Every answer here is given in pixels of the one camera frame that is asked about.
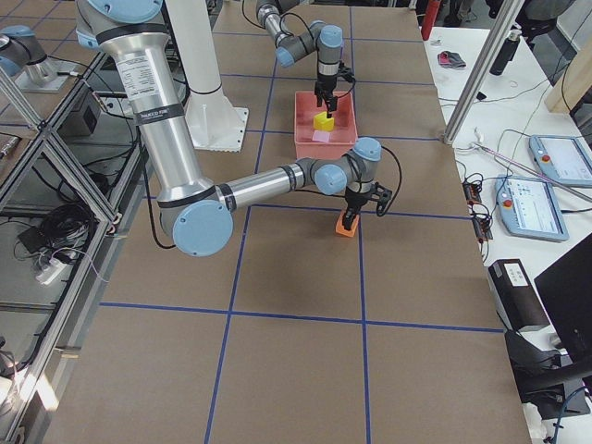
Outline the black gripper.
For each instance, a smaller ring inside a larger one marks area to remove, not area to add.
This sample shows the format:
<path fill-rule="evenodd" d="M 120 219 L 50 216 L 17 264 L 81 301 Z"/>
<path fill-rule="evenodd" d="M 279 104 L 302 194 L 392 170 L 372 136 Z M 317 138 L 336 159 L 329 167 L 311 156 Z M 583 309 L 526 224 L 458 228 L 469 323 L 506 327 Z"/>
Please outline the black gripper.
<path fill-rule="evenodd" d="M 336 111 L 336 98 L 333 97 L 336 86 L 336 75 L 325 75 L 321 73 L 317 74 L 314 86 L 316 106 L 321 107 L 323 105 L 323 100 L 326 100 L 328 117 L 331 117 Z"/>
<path fill-rule="evenodd" d="M 371 192 L 358 192 L 351 189 L 345 191 L 345 201 L 347 207 L 343 212 L 341 218 L 342 226 L 344 228 L 351 228 L 357 226 L 360 220 L 360 211 L 368 203 L 371 198 Z"/>

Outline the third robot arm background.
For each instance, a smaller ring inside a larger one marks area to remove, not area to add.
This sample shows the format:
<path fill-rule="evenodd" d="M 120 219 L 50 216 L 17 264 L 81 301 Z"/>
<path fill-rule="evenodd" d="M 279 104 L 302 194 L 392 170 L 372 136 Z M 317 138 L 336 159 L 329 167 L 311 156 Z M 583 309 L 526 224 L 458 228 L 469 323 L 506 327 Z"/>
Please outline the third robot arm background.
<path fill-rule="evenodd" d="M 24 93 L 58 93 L 66 82 L 63 63 L 51 59 L 25 25 L 1 30 L 1 68 Z"/>

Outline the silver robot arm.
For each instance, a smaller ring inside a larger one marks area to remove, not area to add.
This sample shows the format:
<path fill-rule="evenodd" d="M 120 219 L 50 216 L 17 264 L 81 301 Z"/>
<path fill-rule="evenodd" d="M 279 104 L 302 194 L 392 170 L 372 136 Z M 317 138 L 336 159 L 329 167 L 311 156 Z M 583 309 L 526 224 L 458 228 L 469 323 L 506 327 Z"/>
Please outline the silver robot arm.
<path fill-rule="evenodd" d="M 285 18 L 300 4 L 305 4 L 305 1 L 257 1 L 257 23 L 274 41 L 276 59 L 282 67 L 291 67 L 310 54 L 316 55 L 316 105 L 323 105 L 327 116 L 332 117 L 337 111 L 339 100 L 334 91 L 338 77 L 345 69 L 341 58 L 342 29 L 323 20 L 315 20 L 310 24 L 304 24 L 303 33 L 294 34 L 285 23 Z"/>
<path fill-rule="evenodd" d="M 196 149 L 237 149 L 248 112 L 222 90 L 211 23 L 202 1 L 79 1 L 82 46 L 111 56 L 156 175 L 163 231 L 191 256 L 220 251 L 233 230 L 233 212 L 306 186 L 343 194 L 341 224 L 352 229 L 362 207 L 386 210 L 390 191 L 375 180 L 382 148 L 363 138 L 334 160 L 293 164 L 214 183 Z"/>

